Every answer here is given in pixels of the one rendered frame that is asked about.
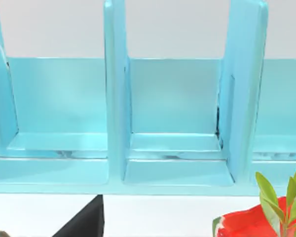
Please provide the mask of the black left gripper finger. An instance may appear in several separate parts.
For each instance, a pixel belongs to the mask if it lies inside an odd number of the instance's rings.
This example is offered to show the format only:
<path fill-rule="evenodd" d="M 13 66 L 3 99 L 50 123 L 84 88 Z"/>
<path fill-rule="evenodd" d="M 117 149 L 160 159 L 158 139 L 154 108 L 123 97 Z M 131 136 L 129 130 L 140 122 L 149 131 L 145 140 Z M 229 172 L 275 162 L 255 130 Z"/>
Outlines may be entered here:
<path fill-rule="evenodd" d="M 104 227 L 103 196 L 96 195 L 52 237 L 103 237 Z"/>

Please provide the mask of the light blue rack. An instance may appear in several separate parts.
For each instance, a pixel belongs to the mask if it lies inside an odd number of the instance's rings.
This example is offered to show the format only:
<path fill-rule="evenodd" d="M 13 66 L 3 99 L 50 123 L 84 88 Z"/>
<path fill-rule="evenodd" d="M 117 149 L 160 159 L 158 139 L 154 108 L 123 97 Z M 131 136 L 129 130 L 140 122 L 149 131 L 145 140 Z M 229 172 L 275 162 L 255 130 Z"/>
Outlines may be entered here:
<path fill-rule="evenodd" d="M 9 57 L 0 22 L 0 193 L 284 195 L 296 172 L 296 58 L 266 59 L 266 0 L 230 0 L 214 58 L 132 58 L 125 0 L 104 56 Z"/>

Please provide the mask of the green leafy plant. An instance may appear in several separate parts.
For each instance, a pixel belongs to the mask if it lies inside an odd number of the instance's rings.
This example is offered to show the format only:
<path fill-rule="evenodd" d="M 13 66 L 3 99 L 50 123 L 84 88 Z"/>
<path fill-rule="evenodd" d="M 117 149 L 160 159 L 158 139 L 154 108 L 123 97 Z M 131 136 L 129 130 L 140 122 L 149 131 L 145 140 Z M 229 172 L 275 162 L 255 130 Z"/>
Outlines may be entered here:
<path fill-rule="evenodd" d="M 255 174 L 259 187 L 259 201 L 264 216 L 278 237 L 296 237 L 296 172 L 289 178 L 284 208 L 280 207 L 277 194 L 260 172 Z"/>

